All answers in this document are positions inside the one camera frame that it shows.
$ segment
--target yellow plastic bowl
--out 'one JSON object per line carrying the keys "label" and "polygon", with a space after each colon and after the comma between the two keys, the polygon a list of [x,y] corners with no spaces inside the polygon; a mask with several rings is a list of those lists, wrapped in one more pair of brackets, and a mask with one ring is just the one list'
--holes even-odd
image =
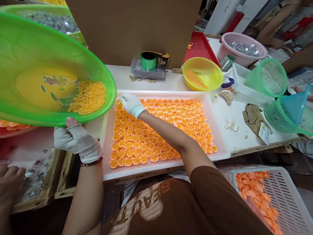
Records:
{"label": "yellow plastic bowl", "polygon": [[[186,69],[197,73],[208,89],[197,87],[191,83],[185,74]],[[221,69],[214,62],[203,57],[193,57],[186,60],[183,65],[183,75],[186,86],[192,91],[216,90],[223,84],[224,80]]]}

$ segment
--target cloth rag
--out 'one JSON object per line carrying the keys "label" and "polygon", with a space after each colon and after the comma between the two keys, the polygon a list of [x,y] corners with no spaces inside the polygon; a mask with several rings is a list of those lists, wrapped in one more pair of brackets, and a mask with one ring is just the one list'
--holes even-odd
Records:
{"label": "cloth rag", "polygon": [[257,136],[259,136],[259,130],[261,127],[261,122],[263,122],[265,124],[265,126],[267,126],[270,129],[271,134],[273,134],[272,129],[270,128],[270,126],[267,124],[267,122],[263,118],[263,116],[261,114],[261,110],[257,105],[247,104],[246,110],[243,111],[242,114],[244,116],[245,123],[248,125],[248,127],[250,127],[250,129]]}

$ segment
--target green plastic basket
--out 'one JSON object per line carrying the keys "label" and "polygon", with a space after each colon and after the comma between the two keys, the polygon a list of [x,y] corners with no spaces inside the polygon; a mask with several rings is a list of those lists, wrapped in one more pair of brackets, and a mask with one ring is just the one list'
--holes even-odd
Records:
{"label": "green plastic basket", "polygon": [[297,126],[287,117],[284,107],[281,105],[282,97],[284,96],[278,97],[276,102],[265,109],[264,114],[267,121],[281,132],[313,135],[313,112],[306,107],[300,125]]}
{"label": "green plastic basket", "polygon": [[[46,5],[46,4],[17,4],[8,5],[0,8],[0,12],[8,13],[15,16],[29,16],[36,14],[37,12],[45,11],[47,13],[56,14],[58,16],[72,16],[68,7],[56,6],[56,5]],[[82,33],[76,32],[68,34],[68,37],[74,39],[82,45],[85,45],[85,39]]]}
{"label": "green plastic basket", "polygon": [[[0,119],[34,126],[65,126],[103,116],[116,100],[106,66],[87,48],[36,22],[0,13]],[[68,113],[77,80],[101,81],[104,105],[88,115]]]}
{"label": "green plastic basket", "polygon": [[268,58],[249,72],[245,85],[270,97],[282,96],[287,89],[287,74],[278,60]]}

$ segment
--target white plastic basket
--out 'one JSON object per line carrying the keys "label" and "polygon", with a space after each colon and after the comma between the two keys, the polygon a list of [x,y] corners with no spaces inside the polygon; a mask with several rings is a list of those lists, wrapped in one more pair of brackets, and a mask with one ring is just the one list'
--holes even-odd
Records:
{"label": "white plastic basket", "polygon": [[257,171],[269,171],[270,178],[264,179],[264,192],[272,197],[270,205],[280,214],[278,224],[284,235],[312,235],[313,220],[285,168],[259,165],[232,170],[229,177],[236,191],[239,193],[236,183],[238,173]]}
{"label": "white plastic basket", "polygon": [[239,64],[233,63],[232,64],[233,73],[234,73],[234,80],[235,83],[231,86],[236,91],[240,92],[249,97],[249,99],[253,100],[254,102],[258,103],[273,103],[275,102],[275,98],[266,96],[253,90],[252,88],[245,85],[246,77],[250,72],[249,69],[242,67]]}

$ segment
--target sleeve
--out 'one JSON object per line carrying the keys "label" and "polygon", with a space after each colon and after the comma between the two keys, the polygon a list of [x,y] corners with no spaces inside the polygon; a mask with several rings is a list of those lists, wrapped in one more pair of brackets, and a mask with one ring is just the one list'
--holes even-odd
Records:
{"label": "sleeve", "polygon": [[273,235],[215,168],[195,168],[190,181],[194,197],[217,234]]}

